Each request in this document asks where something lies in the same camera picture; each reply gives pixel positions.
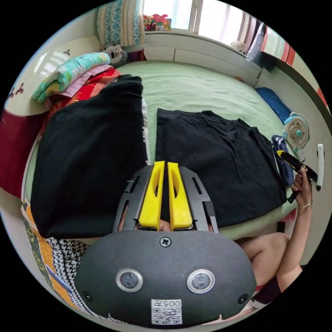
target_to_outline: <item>hand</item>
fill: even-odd
[[[299,193],[296,196],[296,203],[299,208],[312,202],[312,187],[305,168],[300,169],[301,176],[296,174],[292,185],[292,191]]]

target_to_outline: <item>yellow plastic part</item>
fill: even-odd
[[[155,162],[138,220],[141,227],[156,228],[159,231],[164,170],[165,162]]]
[[[283,157],[282,157],[283,153],[286,153],[286,152],[283,151],[283,150],[277,150],[277,154],[278,154],[278,156],[279,156],[280,158],[283,158]],[[286,162],[289,166],[291,166],[291,168],[292,168],[294,171],[298,172],[298,170],[297,170],[292,164],[290,164],[288,161],[286,161],[285,159],[283,159],[283,161]]]
[[[181,179],[179,165],[168,163],[169,212],[171,230],[189,228],[192,223],[186,191]]]

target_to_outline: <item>qr code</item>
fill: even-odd
[[[182,324],[181,300],[152,300],[151,321],[156,325]]]

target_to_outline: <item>small fan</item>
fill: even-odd
[[[291,146],[297,158],[304,162],[302,149],[310,140],[309,125],[302,114],[292,112],[290,117],[285,120],[283,138]]]
[[[242,53],[242,54],[246,54],[244,49],[246,48],[245,43],[237,40],[237,41],[233,41],[231,42],[231,47],[236,49],[238,52]]]

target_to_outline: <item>finger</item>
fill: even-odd
[[[300,173],[301,173],[301,177],[302,177],[302,184],[308,184],[309,183],[309,179],[308,179],[308,175],[307,175],[307,171],[305,170],[304,167],[301,167],[300,169]]]
[[[294,180],[293,185],[297,187],[298,190],[302,189],[302,185],[297,180]]]
[[[170,232],[170,224],[167,221],[160,220],[159,230],[162,232]]]
[[[295,180],[296,180],[299,184],[302,184],[302,178],[301,178],[301,175],[300,175],[300,174],[296,174],[296,175],[295,175]]]

